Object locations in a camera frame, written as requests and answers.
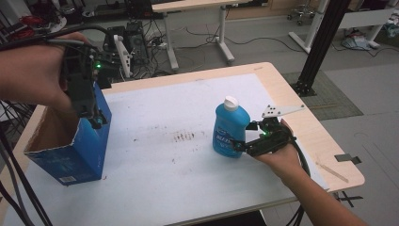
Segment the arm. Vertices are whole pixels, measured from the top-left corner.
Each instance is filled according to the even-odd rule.
[[[299,164],[292,144],[256,159],[264,162],[293,191],[313,225],[366,225],[316,184]]]
[[[88,43],[80,33],[60,38]],[[0,99],[71,111],[67,83],[60,78],[63,54],[63,47],[44,44],[0,52]]]

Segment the black marks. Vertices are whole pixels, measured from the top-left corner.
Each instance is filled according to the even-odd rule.
[[[185,130],[173,133],[173,140],[175,142],[183,142],[183,141],[191,140],[191,139],[194,139],[194,137],[195,137],[194,133],[186,132]]]

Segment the cable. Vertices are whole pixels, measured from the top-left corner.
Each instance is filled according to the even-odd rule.
[[[63,40],[63,39],[54,39],[54,40],[48,40],[47,42],[53,43],[53,44],[58,44],[58,45],[64,45],[66,47],[73,48],[79,52],[81,52],[79,49],[74,48],[74,45],[80,45],[80,46],[86,46],[91,48],[92,50],[95,50],[97,53],[100,52],[99,48],[97,46],[91,45],[91,44],[86,44],[80,40]]]
[[[15,158],[14,154],[12,153],[12,150],[9,147],[9,144],[8,144],[7,138],[5,136],[5,133],[4,133],[4,131],[3,131],[3,129],[1,127],[0,127],[0,140],[3,142],[3,145],[4,145],[5,149],[6,149],[6,151],[8,152],[8,156],[11,159],[11,162],[14,165],[14,168],[17,171],[18,176],[21,179],[21,183],[24,186],[26,194],[29,197],[30,201],[32,202],[33,206],[35,207],[36,212],[40,216],[42,222],[46,226],[47,225],[48,226],[53,225],[51,223],[50,219],[48,218],[47,214],[45,213],[43,207],[41,206],[41,203],[39,202],[38,197],[36,196],[35,192],[33,191],[32,186],[27,181],[23,170],[21,169],[20,165],[18,164],[17,159]]]
[[[306,173],[311,177],[311,170],[309,169],[309,165],[308,165],[308,162],[306,161],[305,155],[300,150],[298,144],[295,142],[295,138],[292,135],[291,135],[291,143],[294,145],[294,147],[298,153],[299,160],[302,164],[302,169],[305,170]],[[303,208],[302,205],[299,205],[298,209],[296,210],[296,213],[291,218],[291,220],[288,222],[287,226],[291,225],[291,223],[293,222],[294,219],[295,219],[295,222],[294,222],[293,226],[299,226],[304,214],[305,214],[305,209]]]
[[[23,199],[21,197],[20,189],[18,188],[18,183],[17,183],[17,179],[15,177],[14,170],[12,169],[12,166],[11,166],[11,164],[8,161],[8,155],[7,155],[6,152],[4,152],[3,149],[0,149],[0,155],[3,158],[3,161],[5,162],[5,164],[6,164],[7,168],[8,168],[9,176],[11,178],[11,182],[12,182],[12,185],[14,186],[14,190],[15,190],[15,195],[16,195],[17,200],[18,200],[18,204],[19,204],[19,208],[20,208],[19,211],[22,212],[22,214],[24,216],[24,220],[26,221],[26,225],[33,225],[32,221],[29,218],[29,215],[26,213],[26,209],[24,207],[24,202],[23,202]]]
[[[343,47],[343,49],[338,49],[338,48],[335,47],[335,45],[332,44],[332,43],[331,43],[331,46],[332,46],[336,51],[338,51],[338,52],[340,52],[340,51],[345,51],[345,50],[364,51],[364,52],[367,52],[371,57],[376,57],[380,52],[385,51],[385,50],[394,50],[394,51],[396,51],[396,52],[399,53],[399,50],[398,50],[398,49],[395,49],[395,48],[384,48],[384,49],[380,49],[380,50],[378,50],[375,54],[373,54],[373,53],[370,52],[370,50],[367,50],[367,49],[365,49],[365,48],[363,48],[363,47],[361,47],[361,46],[355,46],[355,47],[352,47],[352,48]]]
[[[191,34],[191,35],[198,35],[198,36],[209,35],[209,34],[193,33],[193,32],[191,32],[191,31],[189,31],[187,27],[185,28],[185,31],[186,31],[188,34]],[[253,42],[253,41],[255,41],[255,40],[275,40],[275,41],[278,41],[278,42],[282,43],[283,45],[285,45],[288,49],[290,49],[290,50],[292,50],[292,51],[295,51],[295,52],[298,52],[298,53],[302,53],[302,52],[303,52],[303,50],[296,50],[296,49],[294,49],[294,48],[288,46],[284,41],[278,40],[278,39],[274,39],[274,38],[260,37],[260,38],[256,38],[256,39],[253,39],[253,40],[247,40],[247,41],[245,41],[245,42],[234,41],[234,40],[231,40],[231,39],[227,38],[226,36],[225,36],[225,39],[226,39],[226,40],[229,40],[229,41],[230,41],[231,43],[233,43],[233,44],[238,44],[238,45],[240,45],[240,44],[248,44],[248,43],[251,43],[251,42]]]
[[[60,30],[58,32],[54,32],[54,33],[50,33],[50,34],[38,35],[38,36],[34,36],[34,37],[23,39],[23,40],[16,40],[16,41],[13,41],[13,42],[7,42],[7,43],[5,43],[5,44],[0,46],[0,51],[14,49],[14,48],[17,48],[17,47],[31,45],[31,44],[36,44],[36,43],[39,43],[39,42],[47,42],[48,40],[52,40],[52,39],[55,39],[55,38],[60,37],[60,36],[68,35],[68,34],[71,34],[73,32],[76,32],[76,31],[90,30],[90,29],[102,31],[102,32],[105,33],[106,36],[113,37],[112,34],[110,33],[110,31],[108,31],[107,29],[105,29],[105,28],[103,28],[101,26],[98,26],[98,25],[85,25],[85,26],[77,26],[77,27],[72,27],[72,28]],[[115,43],[113,41],[110,41],[110,45],[115,45]]]
[[[28,225],[26,219],[24,217],[23,212],[21,211],[18,204],[11,198],[11,196],[7,193],[6,189],[3,187],[3,183],[0,181],[0,193],[7,200],[7,202],[14,208],[15,212],[18,214],[20,219],[23,221],[24,225]]]

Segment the bottle label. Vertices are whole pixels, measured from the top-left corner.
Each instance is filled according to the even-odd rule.
[[[226,130],[217,127],[215,131],[215,141],[220,148],[233,151],[230,141],[231,139],[234,139],[234,137],[231,136]]]

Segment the cardboard box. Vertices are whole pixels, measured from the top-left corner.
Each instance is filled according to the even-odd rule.
[[[97,104],[107,124],[94,130],[87,119],[47,107],[24,154],[62,185],[100,180],[112,114],[95,86]]]

